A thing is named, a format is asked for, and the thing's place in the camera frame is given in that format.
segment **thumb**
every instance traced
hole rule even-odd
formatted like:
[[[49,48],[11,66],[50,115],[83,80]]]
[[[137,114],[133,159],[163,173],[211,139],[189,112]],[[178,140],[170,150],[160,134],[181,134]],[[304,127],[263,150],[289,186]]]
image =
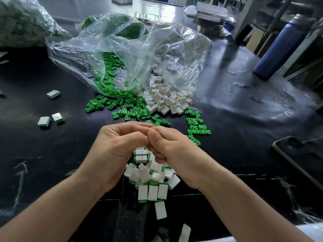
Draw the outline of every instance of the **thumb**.
[[[141,132],[133,132],[119,137],[124,150],[133,151],[149,144],[148,137]]]
[[[165,147],[166,144],[169,142],[168,140],[163,138],[163,136],[154,129],[150,129],[147,136],[151,146],[153,146],[158,152],[166,154]]]

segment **black phone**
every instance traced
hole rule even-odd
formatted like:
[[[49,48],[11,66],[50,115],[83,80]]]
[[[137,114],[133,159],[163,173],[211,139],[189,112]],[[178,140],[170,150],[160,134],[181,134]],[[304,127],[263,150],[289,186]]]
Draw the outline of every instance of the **black phone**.
[[[288,136],[275,141],[272,147],[323,191],[321,144],[314,141],[299,141],[293,136]]]

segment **workbench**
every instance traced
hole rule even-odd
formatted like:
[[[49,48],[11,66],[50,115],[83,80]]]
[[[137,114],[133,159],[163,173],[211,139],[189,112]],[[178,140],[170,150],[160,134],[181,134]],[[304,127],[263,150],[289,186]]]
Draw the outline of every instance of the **workbench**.
[[[133,8],[139,4],[144,8],[145,2],[156,5],[137,1]],[[174,21],[188,21],[176,14],[181,7],[158,5],[161,10],[177,10]],[[321,216],[320,191],[270,148],[272,142],[289,135],[311,138],[322,121],[309,108],[312,102],[277,73],[269,81],[257,78],[252,70],[259,58],[245,47],[219,39],[213,45],[192,104],[212,132],[197,137],[201,149],[293,224],[303,223],[293,212],[296,203]],[[114,121],[107,107],[87,114],[86,104],[97,93],[54,65],[45,48],[11,49],[6,59],[10,62],[0,66],[0,89],[5,95],[0,98],[0,226],[73,173],[102,126],[123,122]],[[61,95],[51,100],[46,93],[54,89]],[[41,116],[57,112],[64,124],[52,122],[48,130],[37,126]],[[185,118],[170,113],[166,117],[172,128],[187,134]],[[290,191],[296,202],[291,201],[285,183],[295,186]],[[112,241],[116,226],[117,231],[135,233],[138,240],[130,241],[151,241],[157,233],[178,241],[183,223],[192,228],[190,241],[230,236],[205,197],[183,181],[169,191],[168,217],[158,221],[154,207],[137,203],[136,192],[122,177],[91,210],[71,241]],[[118,209],[131,215],[120,217]],[[123,228],[117,218],[125,219]]]

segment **forearm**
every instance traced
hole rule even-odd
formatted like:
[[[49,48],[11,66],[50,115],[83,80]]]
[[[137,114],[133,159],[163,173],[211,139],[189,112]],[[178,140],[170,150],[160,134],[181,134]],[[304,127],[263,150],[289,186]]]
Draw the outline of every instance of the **forearm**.
[[[0,238],[6,242],[67,241],[100,196],[95,185],[74,174],[4,225]]]
[[[312,241],[214,160],[205,172],[200,191],[238,242]]]

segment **hand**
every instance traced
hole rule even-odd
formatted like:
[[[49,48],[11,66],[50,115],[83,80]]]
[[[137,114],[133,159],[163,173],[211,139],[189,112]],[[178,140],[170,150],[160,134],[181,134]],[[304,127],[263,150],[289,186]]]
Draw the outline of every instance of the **hand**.
[[[155,155],[156,162],[166,162],[188,186],[200,188],[204,171],[210,163],[215,162],[208,154],[173,128],[152,127],[148,132],[148,139],[150,144],[147,148]]]
[[[102,195],[108,192],[118,183],[132,152],[149,143],[147,134],[152,126],[133,121],[103,126],[74,175],[94,181]]]

